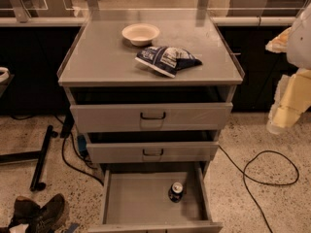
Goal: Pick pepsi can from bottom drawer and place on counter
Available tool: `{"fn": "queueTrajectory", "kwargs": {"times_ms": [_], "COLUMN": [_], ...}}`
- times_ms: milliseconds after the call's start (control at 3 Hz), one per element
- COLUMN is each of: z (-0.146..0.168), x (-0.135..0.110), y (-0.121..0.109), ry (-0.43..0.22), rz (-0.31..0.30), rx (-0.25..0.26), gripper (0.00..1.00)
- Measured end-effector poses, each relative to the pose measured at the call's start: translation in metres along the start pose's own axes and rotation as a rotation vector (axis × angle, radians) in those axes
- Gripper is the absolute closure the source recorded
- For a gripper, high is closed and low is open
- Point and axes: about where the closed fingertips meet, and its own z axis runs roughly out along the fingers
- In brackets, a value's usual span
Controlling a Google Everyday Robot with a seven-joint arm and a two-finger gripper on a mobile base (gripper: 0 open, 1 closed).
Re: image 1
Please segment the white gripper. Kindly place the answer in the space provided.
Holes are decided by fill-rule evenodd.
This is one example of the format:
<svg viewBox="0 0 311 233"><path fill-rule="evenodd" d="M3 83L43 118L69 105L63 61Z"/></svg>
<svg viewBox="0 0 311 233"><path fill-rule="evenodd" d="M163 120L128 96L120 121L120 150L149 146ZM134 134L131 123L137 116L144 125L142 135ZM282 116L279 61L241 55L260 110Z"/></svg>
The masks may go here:
<svg viewBox="0 0 311 233"><path fill-rule="evenodd" d="M274 53L287 51L291 28L285 29L265 46ZM311 71L299 69L291 76L283 75L277 84L266 129L279 135L291 128L311 105Z"/></svg>

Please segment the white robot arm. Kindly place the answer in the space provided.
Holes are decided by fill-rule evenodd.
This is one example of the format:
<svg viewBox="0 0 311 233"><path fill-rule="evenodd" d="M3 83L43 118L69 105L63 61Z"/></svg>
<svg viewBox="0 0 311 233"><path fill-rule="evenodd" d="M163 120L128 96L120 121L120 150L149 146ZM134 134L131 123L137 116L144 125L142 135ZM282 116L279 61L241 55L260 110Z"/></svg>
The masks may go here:
<svg viewBox="0 0 311 233"><path fill-rule="evenodd" d="M267 130L281 134L311 107L311 4L265 48L275 53L284 52L288 62L297 67L295 74L281 77L268 115Z"/></svg>

